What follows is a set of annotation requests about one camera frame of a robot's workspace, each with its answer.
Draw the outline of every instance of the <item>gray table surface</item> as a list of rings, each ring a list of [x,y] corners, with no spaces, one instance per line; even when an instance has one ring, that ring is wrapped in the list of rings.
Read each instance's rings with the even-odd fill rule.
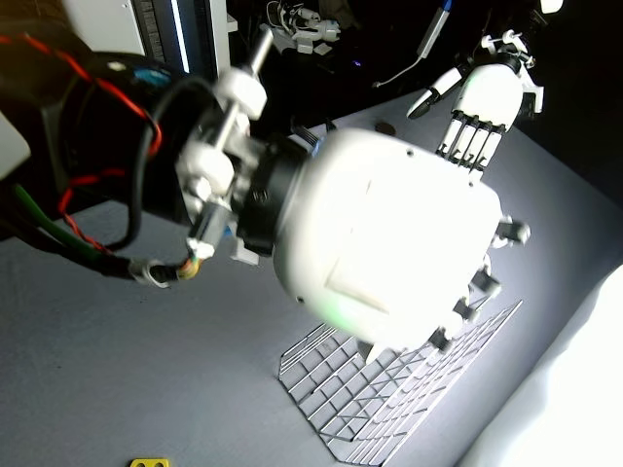
[[[452,99],[410,122],[413,99],[337,124],[384,120],[400,138],[434,149]],[[520,131],[503,139],[485,181],[506,212],[532,227],[525,248],[493,253],[504,291],[489,311],[526,302],[395,467],[455,464],[623,258],[623,213]],[[87,232],[112,238],[124,215],[106,203],[78,218]],[[177,260],[184,233],[145,216],[128,253]],[[179,467],[335,464],[275,378],[279,355],[318,323],[281,291],[270,261],[251,268],[221,251],[196,280],[170,290],[103,279],[13,239],[0,244],[0,266],[0,463],[122,467],[165,456]]]

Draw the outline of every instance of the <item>green wire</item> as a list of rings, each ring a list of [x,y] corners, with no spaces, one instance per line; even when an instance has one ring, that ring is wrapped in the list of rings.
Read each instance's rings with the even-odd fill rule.
[[[39,227],[53,236],[56,240],[61,242],[63,245],[78,251],[90,261],[96,261],[102,257],[101,252],[90,247],[84,241],[62,229],[50,220],[50,218],[46,216],[39,205],[33,198],[30,197],[28,192],[21,185],[14,185],[13,191],[23,208],[28,212],[28,214],[30,214],[30,216],[32,216]]]

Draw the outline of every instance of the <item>red wire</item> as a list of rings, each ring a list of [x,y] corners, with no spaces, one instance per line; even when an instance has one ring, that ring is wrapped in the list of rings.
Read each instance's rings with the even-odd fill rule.
[[[131,110],[138,117],[140,117],[143,120],[146,120],[151,126],[153,133],[154,133],[152,136],[152,142],[149,146],[148,156],[150,158],[153,158],[158,153],[158,151],[160,150],[163,144],[163,130],[161,129],[160,125],[156,121],[154,121],[154,119],[149,115],[149,113],[145,109],[136,105],[136,103],[134,103],[122,90],[117,88],[115,85],[113,85],[109,81],[102,80],[100,78],[97,78],[94,80],[93,77],[87,72],[87,70],[85,70],[85,68],[83,68],[82,65],[78,63],[78,61],[70,54],[63,52],[63,51],[52,49],[50,46],[44,44],[41,41],[38,41],[37,39],[25,33],[21,34],[19,37],[23,41],[25,41],[27,44],[29,44],[31,47],[37,49],[43,54],[47,54],[47,55],[55,54],[58,58],[65,61],[74,71],[74,73],[80,76],[80,78],[82,78],[83,80],[89,83],[95,81],[95,83],[100,88],[102,88],[109,94],[113,95],[114,97],[122,101],[126,105],[126,107],[128,107],[129,110]],[[0,44],[12,44],[12,43],[13,43],[13,40],[11,37],[0,36]],[[85,235],[84,232],[82,232],[80,227],[78,227],[78,224],[76,224],[76,221],[74,221],[71,218],[71,216],[67,214],[67,206],[69,205],[69,202],[71,201],[74,195],[74,191],[72,187],[93,185],[99,182],[102,177],[123,177],[125,175],[126,173],[120,168],[106,168],[97,175],[83,175],[80,177],[72,178],[71,180],[69,180],[69,186],[67,187],[65,192],[62,194],[62,197],[60,198],[60,201],[58,202],[58,212],[62,215],[63,219],[65,220],[67,225],[69,225],[69,227],[74,232],[74,234],[80,237],[82,240],[86,241],[87,243],[90,243],[93,247],[95,247],[99,251],[102,251],[107,254],[111,254],[111,251],[108,250],[105,246],[103,246],[101,243],[99,243],[94,238],[87,236]]]

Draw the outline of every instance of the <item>metal wire basket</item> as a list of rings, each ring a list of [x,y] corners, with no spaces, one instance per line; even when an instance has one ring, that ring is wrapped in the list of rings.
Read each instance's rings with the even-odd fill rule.
[[[427,343],[367,366],[355,338],[323,324],[281,356],[278,377],[337,460],[382,466],[521,304],[472,325],[445,354]]]

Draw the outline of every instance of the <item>light strip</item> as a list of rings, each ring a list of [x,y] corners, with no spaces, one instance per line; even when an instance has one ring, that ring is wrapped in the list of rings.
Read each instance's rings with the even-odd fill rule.
[[[182,30],[182,21],[179,18],[179,7],[177,0],[171,0],[173,8],[173,21],[175,22],[175,32],[177,33],[177,44],[179,44],[179,52],[182,55],[182,67],[186,73],[190,72],[188,66],[188,56],[186,55],[186,43],[184,42],[184,31]]]

